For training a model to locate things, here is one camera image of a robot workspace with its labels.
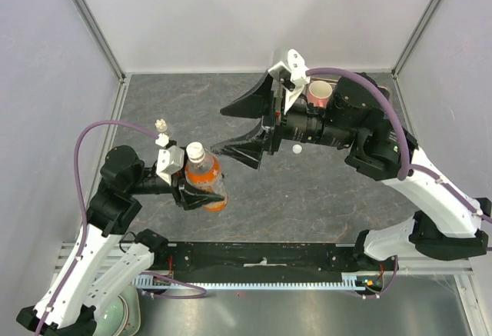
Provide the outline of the cream bottle cap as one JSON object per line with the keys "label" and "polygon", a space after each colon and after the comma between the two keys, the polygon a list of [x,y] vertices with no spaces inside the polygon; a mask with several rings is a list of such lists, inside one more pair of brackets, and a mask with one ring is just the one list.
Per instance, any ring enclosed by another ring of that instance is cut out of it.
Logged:
{"label": "cream bottle cap", "polygon": [[164,119],[158,119],[155,122],[155,127],[158,133],[165,133],[168,130],[168,124]]}

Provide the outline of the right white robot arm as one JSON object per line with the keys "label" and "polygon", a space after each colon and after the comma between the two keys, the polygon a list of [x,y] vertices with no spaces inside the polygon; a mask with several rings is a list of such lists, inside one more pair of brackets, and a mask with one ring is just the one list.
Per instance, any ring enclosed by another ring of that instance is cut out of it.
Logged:
{"label": "right white robot arm", "polygon": [[490,201],[468,197],[429,161],[402,126],[389,94],[364,73],[315,68],[307,75],[337,76],[326,105],[289,103],[293,81],[265,73],[221,110],[224,116],[254,119],[257,126],[214,145],[213,152],[256,169],[283,140],[347,150],[347,165],[400,192],[416,213],[398,225],[360,232],[351,252],[360,269],[415,254],[439,261],[485,255],[489,238],[481,224],[490,220]]}

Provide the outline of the orange drink bottle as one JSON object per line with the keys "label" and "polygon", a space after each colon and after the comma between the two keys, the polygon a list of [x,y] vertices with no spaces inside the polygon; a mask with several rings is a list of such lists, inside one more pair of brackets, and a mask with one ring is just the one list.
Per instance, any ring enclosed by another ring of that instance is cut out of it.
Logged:
{"label": "orange drink bottle", "polygon": [[204,209],[211,212],[219,212],[226,208],[228,193],[224,185],[224,178],[218,159],[207,149],[206,155],[201,163],[192,163],[189,159],[185,165],[185,176],[192,186],[203,190],[214,192],[225,196],[222,202],[205,205]]}

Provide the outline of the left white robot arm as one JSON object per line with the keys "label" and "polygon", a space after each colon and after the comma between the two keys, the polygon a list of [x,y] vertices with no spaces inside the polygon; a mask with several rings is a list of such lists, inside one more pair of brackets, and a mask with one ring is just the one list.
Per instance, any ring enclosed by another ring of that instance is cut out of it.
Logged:
{"label": "left white robot arm", "polygon": [[171,194],[184,210],[220,211],[228,195],[218,160],[199,142],[161,149],[151,167],[127,145],[107,153],[98,190],[85,206],[78,238],[44,297],[20,310],[16,321],[36,335],[92,335],[98,319],[127,284],[143,271],[168,263],[167,240],[150,229],[101,277],[113,247],[141,210],[139,195]]}

